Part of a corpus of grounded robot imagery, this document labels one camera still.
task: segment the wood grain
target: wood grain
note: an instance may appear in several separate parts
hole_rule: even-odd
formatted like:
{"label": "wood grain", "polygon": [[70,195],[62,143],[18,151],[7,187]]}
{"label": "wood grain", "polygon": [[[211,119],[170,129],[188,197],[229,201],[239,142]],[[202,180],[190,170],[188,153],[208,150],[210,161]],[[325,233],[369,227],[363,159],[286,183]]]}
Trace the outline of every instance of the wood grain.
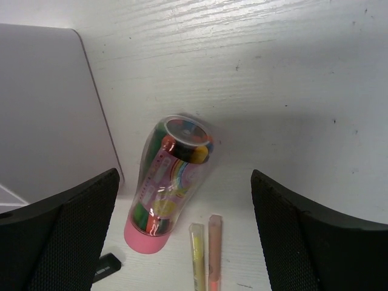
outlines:
{"label": "wood grain", "polygon": [[[105,242],[124,267],[93,290],[191,290],[187,228],[212,213],[224,217],[222,289],[270,290],[254,168],[388,223],[387,9],[379,0],[0,0],[1,22],[72,27],[84,40],[127,180]],[[212,125],[215,169],[166,247],[139,255],[122,231],[142,147],[179,112]]]}

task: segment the marker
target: marker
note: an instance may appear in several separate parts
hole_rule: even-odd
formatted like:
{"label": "marker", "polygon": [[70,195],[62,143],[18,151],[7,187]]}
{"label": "marker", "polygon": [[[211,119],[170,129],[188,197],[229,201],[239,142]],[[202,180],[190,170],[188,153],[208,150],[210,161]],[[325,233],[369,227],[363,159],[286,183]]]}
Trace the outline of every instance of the marker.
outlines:
{"label": "marker", "polygon": [[135,209],[133,209],[133,222],[136,224],[137,227],[141,230],[146,230],[147,228],[147,222],[148,222],[148,211],[143,207],[143,205],[138,202],[135,206]]}
{"label": "marker", "polygon": [[145,232],[147,232],[149,235],[155,236],[159,228],[159,220],[160,219],[149,214]]}
{"label": "marker", "polygon": [[153,162],[154,157],[160,150],[162,146],[162,140],[163,137],[165,137],[167,134],[166,128],[164,127],[163,123],[158,123],[154,129],[154,132],[152,133],[151,140],[148,144],[147,153],[144,157],[144,165],[143,165],[143,173],[141,175],[140,181],[143,182],[145,175],[147,174],[148,170],[150,169],[150,166]]}
{"label": "marker", "polygon": [[209,219],[209,291],[220,291],[222,216]]}
{"label": "marker", "polygon": [[185,144],[177,142],[174,149],[174,157],[181,159],[184,162],[190,162],[190,159],[193,155],[194,148],[189,147]]}
{"label": "marker", "polygon": [[175,147],[175,144],[176,144],[176,141],[175,139],[170,136],[170,135],[166,135],[165,137],[163,137],[162,139],[162,148],[169,154],[173,154],[174,152],[174,147]]}
{"label": "marker", "polygon": [[169,219],[161,219],[159,222],[159,228],[156,231],[157,235],[164,235],[170,231],[170,220]]}
{"label": "marker", "polygon": [[209,151],[209,153],[212,153],[213,152],[213,149],[214,149],[214,142],[213,142],[213,138],[208,135],[207,136],[207,140],[209,141],[206,145],[207,147],[207,150]]}
{"label": "marker", "polygon": [[206,146],[202,145],[200,147],[197,147],[190,158],[190,162],[192,164],[202,164],[206,159],[208,153],[209,151],[207,150]]}
{"label": "marker", "polygon": [[189,227],[192,245],[194,290],[206,291],[204,259],[204,225],[192,223]]}

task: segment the pink bottle base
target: pink bottle base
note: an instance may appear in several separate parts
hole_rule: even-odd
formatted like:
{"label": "pink bottle base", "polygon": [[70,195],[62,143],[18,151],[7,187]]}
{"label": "pink bottle base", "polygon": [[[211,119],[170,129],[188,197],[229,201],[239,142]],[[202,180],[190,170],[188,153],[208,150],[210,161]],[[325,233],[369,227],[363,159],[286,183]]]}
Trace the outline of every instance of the pink bottle base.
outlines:
{"label": "pink bottle base", "polygon": [[128,219],[124,228],[124,239],[128,246],[138,253],[152,254],[160,251],[167,240],[170,233],[162,236],[150,236],[141,233]]}

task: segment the orange highlighter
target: orange highlighter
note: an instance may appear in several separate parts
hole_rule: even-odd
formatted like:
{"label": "orange highlighter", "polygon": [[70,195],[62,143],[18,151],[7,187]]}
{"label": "orange highlighter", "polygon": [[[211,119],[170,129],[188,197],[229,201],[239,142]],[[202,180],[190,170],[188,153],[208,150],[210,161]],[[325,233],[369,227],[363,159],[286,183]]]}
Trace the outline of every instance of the orange highlighter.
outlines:
{"label": "orange highlighter", "polygon": [[209,219],[209,291],[220,291],[222,216]]}

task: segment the black usb drive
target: black usb drive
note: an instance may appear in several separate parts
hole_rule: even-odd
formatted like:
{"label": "black usb drive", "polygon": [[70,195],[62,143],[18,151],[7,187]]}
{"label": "black usb drive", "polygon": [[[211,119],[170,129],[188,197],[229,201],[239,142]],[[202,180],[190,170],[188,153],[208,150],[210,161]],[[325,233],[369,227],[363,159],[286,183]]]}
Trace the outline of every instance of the black usb drive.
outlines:
{"label": "black usb drive", "polygon": [[121,269],[121,262],[112,253],[100,257],[93,283],[108,277]]}

